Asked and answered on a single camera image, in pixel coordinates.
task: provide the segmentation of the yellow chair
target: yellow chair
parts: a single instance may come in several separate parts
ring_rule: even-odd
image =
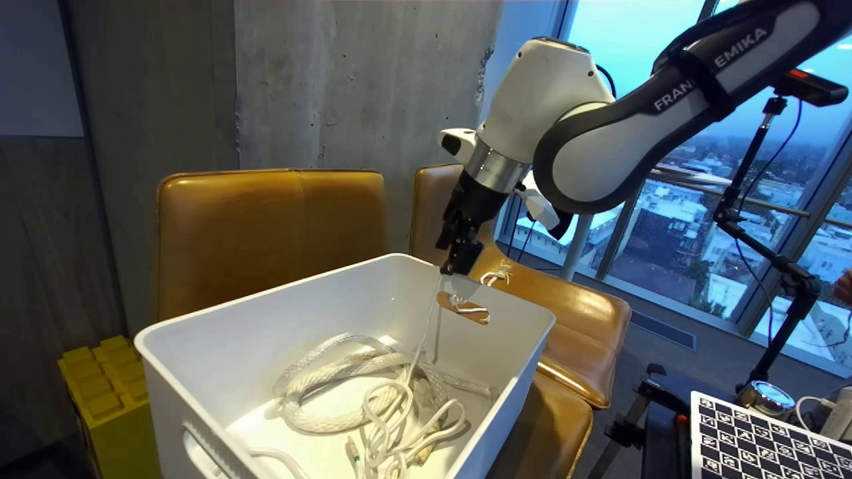
[[[439,237],[443,214],[457,177],[461,166],[418,172],[411,235],[412,257],[435,263],[445,261],[445,254],[435,249],[435,241]],[[505,277],[503,283],[495,283],[497,290],[540,305],[556,314],[540,367],[575,388],[592,407],[609,407],[617,352],[631,319],[629,305],[528,269],[505,258],[497,246],[484,243],[484,251],[469,277],[483,279],[492,273]]]
[[[227,172],[158,193],[159,319],[387,254],[379,173]],[[540,372],[489,476],[569,476],[592,407]]]

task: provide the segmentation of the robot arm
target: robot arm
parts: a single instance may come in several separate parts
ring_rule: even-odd
[[[443,273],[469,273],[477,229],[536,173],[559,214],[616,207],[668,149],[728,117],[852,28],[850,0],[752,0],[680,34],[654,73],[613,101],[583,48],[531,40],[477,130],[445,130],[465,162],[436,241]]]

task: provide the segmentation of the yellow container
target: yellow container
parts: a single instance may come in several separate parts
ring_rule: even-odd
[[[62,379],[87,438],[102,479],[159,479],[141,356],[122,335],[71,350]]]

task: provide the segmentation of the window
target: window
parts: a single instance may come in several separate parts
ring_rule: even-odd
[[[588,48],[613,74],[617,93],[644,82],[654,56],[704,12],[701,0],[579,0],[573,7],[564,9],[573,15],[564,22],[569,24],[564,40]],[[802,69],[852,85],[850,56],[852,37]],[[673,314],[766,340],[790,301],[781,290],[782,277],[744,241],[721,233],[713,210],[773,100],[766,88],[728,120],[701,130],[661,161],[661,172],[633,201],[575,219],[564,237],[549,237],[519,217],[519,207],[509,207],[497,237],[523,251],[516,257],[553,273],[595,277]],[[817,109],[785,100],[746,177],[749,201],[737,206],[737,227],[749,237],[796,258],[822,283],[821,305],[796,329],[785,354],[841,375],[852,372],[852,340],[846,310],[832,301],[832,283],[852,266],[850,114],[852,101]]]

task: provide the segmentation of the white plastic bin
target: white plastic bin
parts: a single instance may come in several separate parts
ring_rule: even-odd
[[[169,319],[137,335],[146,363],[159,467],[185,476],[287,476],[270,459],[247,452],[252,438],[275,443],[307,476],[352,476],[343,440],[307,438],[284,420],[264,420],[287,364],[339,334],[392,339],[404,352],[435,354],[436,364],[492,388],[461,394],[471,428],[439,448],[412,476],[484,476],[503,448],[532,386],[536,363],[553,314],[451,279],[457,299],[489,310],[477,326],[443,311],[436,326],[436,266],[392,254],[205,311]]]

